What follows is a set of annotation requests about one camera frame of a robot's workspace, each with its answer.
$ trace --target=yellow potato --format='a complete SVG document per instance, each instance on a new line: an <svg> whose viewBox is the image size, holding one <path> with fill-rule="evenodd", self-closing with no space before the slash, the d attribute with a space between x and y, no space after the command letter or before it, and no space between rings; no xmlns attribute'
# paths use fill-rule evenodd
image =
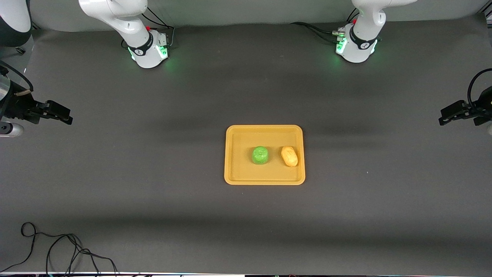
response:
<svg viewBox="0 0 492 277"><path fill-rule="evenodd" d="M283 161L287 166L294 167L297 165L298 160L297 160L296 151L291 146L282 147L281 155Z"/></svg>

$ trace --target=tray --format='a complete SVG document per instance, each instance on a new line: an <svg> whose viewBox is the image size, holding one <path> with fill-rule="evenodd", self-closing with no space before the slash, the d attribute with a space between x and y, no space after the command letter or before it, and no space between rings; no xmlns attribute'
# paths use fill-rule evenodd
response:
<svg viewBox="0 0 492 277"><path fill-rule="evenodd" d="M251 160L253 149L264 146L269 160L264 165ZM280 151L292 146L297 166L285 165ZM225 136L224 179L231 185L300 185L306 179L303 131L297 125L232 125Z"/></svg>

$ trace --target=gray backdrop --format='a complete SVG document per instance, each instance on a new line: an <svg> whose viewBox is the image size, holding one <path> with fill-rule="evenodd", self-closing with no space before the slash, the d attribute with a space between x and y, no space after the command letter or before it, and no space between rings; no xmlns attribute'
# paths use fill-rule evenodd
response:
<svg viewBox="0 0 492 277"><path fill-rule="evenodd" d="M476 13L487 0L419 0L385 9L389 21L454 19ZM340 22L354 8L350 0L149 0L167 24L214 26L245 23ZM88 17L77 0L31 0L32 19L58 31L111 30ZM152 23L143 19L146 24Z"/></svg>

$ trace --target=green pepper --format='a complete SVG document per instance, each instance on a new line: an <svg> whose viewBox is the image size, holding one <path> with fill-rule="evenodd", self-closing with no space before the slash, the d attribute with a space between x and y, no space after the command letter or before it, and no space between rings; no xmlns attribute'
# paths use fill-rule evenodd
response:
<svg viewBox="0 0 492 277"><path fill-rule="evenodd" d="M253 150L251 156L253 162L257 165L265 164L268 161L268 149L258 146Z"/></svg>

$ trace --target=black cable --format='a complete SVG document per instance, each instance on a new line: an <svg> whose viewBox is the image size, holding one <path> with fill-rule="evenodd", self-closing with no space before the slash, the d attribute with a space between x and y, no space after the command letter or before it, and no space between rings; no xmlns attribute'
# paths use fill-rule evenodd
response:
<svg viewBox="0 0 492 277"><path fill-rule="evenodd" d="M489 3L485 8L482 9L482 12L485 12L490 6L492 5L492 2Z"/></svg>
<svg viewBox="0 0 492 277"><path fill-rule="evenodd" d="M359 14L360 14L359 12L358 12L358 13L356 13L356 14L354 14L354 16L352 16L352 18L350 18L350 20L349 20L348 22L350 22L350 21L354 20L354 18L355 18L356 16L358 16Z"/></svg>
<svg viewBox="0 0 492 277"><path fill-rule="evenodd" d="M145 17L145 19L149 20L150 22L152 22L152 23L154 23L154 24L157 24L157 25L159 25L159 26L166 27L166 28L168 28L168 29L170 28L168 25L162 25L162 24L157 23L156 21L154 21L154 20L152 20L152 19L148 18L145 14L142 14L142 16L143 16L143 17Z"/></svg>
<svg viewBox="0 0 492 277"><path fill-rule="evenodd" d="M357 8L354 8L354 10L348 15L347 20L346 20L347 22L350 22L350 17L352 16L354 11L356 11L356 10L357 10Z"/></svg>
<svg viewBox="0 0 492 277"><path fill-rule="evenodd" d="M320 34L320 33L323 33L323 34L331 35L332 34L331 32L328 32L328 31L325 31L323 29L320 29L320 28L318 28L318 27L316 27L314 25L311 25L311 24L308 24L308 23L304 23L304 22L293 22L291 24L300 25L300 26L306 27L308 30L310 30L311 32L313 32L315 35L317 35L319 38L321 38L324 41L331 42L331 43L338 43L338 41L332 40L332 39L327 39L327 38L325 38L324 36L322 36Z"/></svg>
<svg viewBox="0 0 492 277"><path fill-rule="evenodd" d="M306 22L299 22L299 21L297 21L297 22L292 22L291 24L294 24L294 25L302 25L302 26L306 26L306 27L311 27L311 28L315 29L316 31L318 31L320 33L324 33L324 34L329 34L329 35L332 34L332 32L330 32L330 31L325 31L325 30L323 30L321 28L316 27L313 24L309 24L309 23L306 23Z"/></svg>
<svg viewBox="0 0 492 277"><path fill-rule="evenodd" d="M156 15L156 14L155 14L155 13L154 13L154 12L153 12L150 8L149 8L149 7L147 7L147 9L148 9L148 10L149 10L149 12L151 12L151 13L152 13L152 14L153 14L153 15L154 15L154 16L155 16L155 17L156 17L156 18L157 18L160 22L162 22L165 26L167 26L168 28L173 28L173 29L174 29L174 27L169 26L169 25L167 25L166 23L164 23L164 21L163 21L160 17L158 17L158 16L157 16L157 15Z"/></svg>
<svg viewBox="0 0 492 277"><path fill-rule="evenodd" d="M22 74L20 73L17 69L11 67L9 64L7 64L6 62L4 61L0 61L0 64L10 70L12 70L14 73L16 73L17 75L19 75L24 81L26 81L26 83L28 84L29 86L29 90L30 91L34 91L34 87L32 86L32 83Z"/></svg>
<svg viewBox="0 0 492 277"><path fill-rule="evenodd" d="M31 235L26 235L26 233L24 232L24 228L27 226L27 225L31 225L32 229L33 229L33 233ZM64 238L67 238L70 243L72 243L74 245L74 251L73 251L73 254L72 254L72 258L70 259L70 264L68 265L68 268L67 270L65 271L65 275L68 273L70 275L71 271L72 271L72 265L75 261L75 259L77 258L77 256L79 254L82 254L82 255L87 255L87 256L90 256L91 257L91 260L92 260L92 265L94 265L94 268L95 270L97 271L97 273L100 273L99 271L99 268L97 267L96 263L95 263L95 260L94 258L99 258L99 259L105 259L105 260L109 260L111 262L111 265L113 266L113 270L115 272L115 275L116 275L116 272L118 271L118 269L116 268L116 265L115 263L113 262L112 259L110 258L107 258L107 257L103 257L103 256L99 256L99 255L96 255L94 253L92 253L89 249L87 248L83 248L82 247L82 242L80 241L80 238L78 236L76 236L75 234L60 234L60 235L49 235L49 234L46 234L46 233L43 233L43 232L38 232L36 230L36 226L31 223L31 222L25 222L24 224L22 224L21 226L21 235L23 237L26 237L26 238L30 238L32 237L32 243L31 243L31 250L29 251L29 255L24 259L24 261L20 262L20 263L17 263L17 264L14 264L14 265L11 265L9 267L7 267L6 269L0 271L1 272L4 272L6 270L9 270L10 268L14 267L14 266L18 266L18 265L21 265L23 263L25 263L29 258L30 256L32 255L32 250L34 249L34 242L36 241L36 236L38 235L44 235L46 237L50 237L50 238L57 238L55 240L55 242L53 244L51 244L50 248L48 249L48 253L46 255L46 268L45 268L45 271L46 271L46 275L48 275L48 264L50 263L50 254L51 254L51 250L53 249L53 247L59 242L61 241L62 239Z"/></svg>
<svg viewBox="0 0 492 277"><path fill-rule="evenodd" d="M31 21L31 22L32 22L32 26L33 26L36 30L38 30L38 29L40 30L40 29L41 29L41 27L40 27L38 24L36 24L36 22L34 22L34 21Z"/></svg>
<svg viewBox="0 0 492 277"><path fill-rule="evenodd" d="M466 92L466 97L468 98L468 103L470 103L470 106L471 106L472 110L474 110L477 113L480 113L480 114L484 115L485 117L488 117L488 118L491 118L492 119L492 116L490 116L488 113L485 113L485 112L482 112L482 111L477 110L477 108L475 107L475 103L471 101L471 90L473 89L473 84L475 84L475 81L477 80L478 77L480 77L480 75L482 75L482 74L484 74L485 72L488 72L488 71L492 71L492 68L490 68L490 69L484 69L484 70L480 71L479 73L477 73L475 75L475 77L473 77L473 79L470 82L470 85L468 86L468 91Z"/></svg>
<svg viewBox="0 0 492 277"><path fill-rule="evenodd" d="M126 47L123 45L123 42L126 43L126 41L124 39L122 39L120 45L122 46L123 49L127 49L128 48L128 44L126 44Z"/></svg>

